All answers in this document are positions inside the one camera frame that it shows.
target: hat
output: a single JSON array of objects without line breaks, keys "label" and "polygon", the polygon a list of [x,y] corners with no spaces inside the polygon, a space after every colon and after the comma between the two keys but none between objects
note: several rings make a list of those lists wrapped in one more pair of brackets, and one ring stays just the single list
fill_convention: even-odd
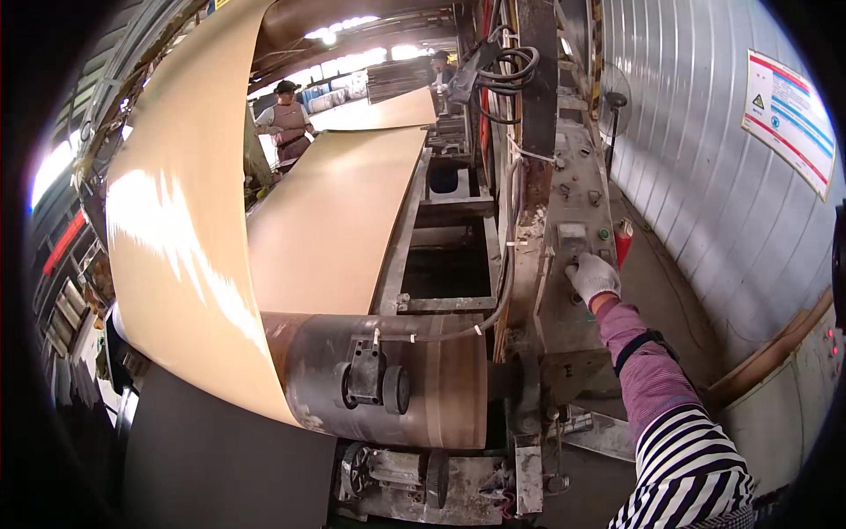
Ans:
[{"label": "hat", "polygon": [[274,94],[284,94],[287,92],[293,92],[299,88],[299,85],[296,83],[292,83],[289,80],[284,80],[276,85],[276,88],[273,89]]}]

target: gloved hand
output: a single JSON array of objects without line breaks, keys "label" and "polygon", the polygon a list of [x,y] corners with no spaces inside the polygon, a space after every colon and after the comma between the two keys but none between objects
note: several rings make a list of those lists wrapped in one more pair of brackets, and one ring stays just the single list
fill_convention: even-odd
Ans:
[{"label": "gloved hand", "polygon": [[579,266],[570,265],[564,273],[588,308],[597,294],[611,292],[620,297],[620,276],[599,256],[584,252],[579,256]]}]

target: black and white striped sleeve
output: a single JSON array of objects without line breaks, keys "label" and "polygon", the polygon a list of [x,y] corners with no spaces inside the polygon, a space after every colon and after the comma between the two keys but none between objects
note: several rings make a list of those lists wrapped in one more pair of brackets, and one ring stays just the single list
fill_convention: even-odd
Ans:
[{"label": "black and white striped sleeve", "polygon": [[755,483],[746,461],[698,405],[655,419],[635,453],[637,488],[609,527],[752,527]]}]

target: safety sign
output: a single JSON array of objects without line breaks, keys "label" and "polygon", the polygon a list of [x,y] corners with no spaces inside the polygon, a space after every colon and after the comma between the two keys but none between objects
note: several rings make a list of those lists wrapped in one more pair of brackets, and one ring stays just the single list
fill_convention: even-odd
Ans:
[{"label": "safety sign", "polygon": [[741,126],[784,158],[826,200],[834,170],[834,130],[819,94],[807,79],[749,50]]}]

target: red fire extinguisher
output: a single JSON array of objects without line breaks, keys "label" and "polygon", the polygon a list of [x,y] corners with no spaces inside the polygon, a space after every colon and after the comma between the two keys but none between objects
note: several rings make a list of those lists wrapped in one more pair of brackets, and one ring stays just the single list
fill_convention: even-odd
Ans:
[{"label": "red fire extinguisher", "polygon": [[617,264],[621,269],[626,254],[629,253],[629,247],[632,246],[632,235],[634,234],[632,221],[627,218],[622,219],[614,226],[614,246],[617,248]]}]

